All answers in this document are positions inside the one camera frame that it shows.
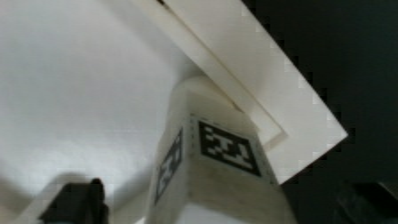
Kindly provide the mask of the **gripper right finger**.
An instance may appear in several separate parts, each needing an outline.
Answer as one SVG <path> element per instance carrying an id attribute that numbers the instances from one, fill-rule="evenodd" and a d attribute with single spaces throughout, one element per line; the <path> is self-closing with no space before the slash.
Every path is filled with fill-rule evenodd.
<path id="1" fill-rule="evenodd" d="M 398 183 L 340 184 L 331 224 L 398 224 Z"/>

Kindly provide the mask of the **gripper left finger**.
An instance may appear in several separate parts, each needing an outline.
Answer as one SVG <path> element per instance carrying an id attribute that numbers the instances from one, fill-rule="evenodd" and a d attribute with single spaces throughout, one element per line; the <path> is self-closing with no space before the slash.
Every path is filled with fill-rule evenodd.
<path id="1" fill-rule="evenodd" d="M 104 186 L 97 178 L 88 183 L 67 183 L 38 216 L 42 224 L 108 224 Z"/>

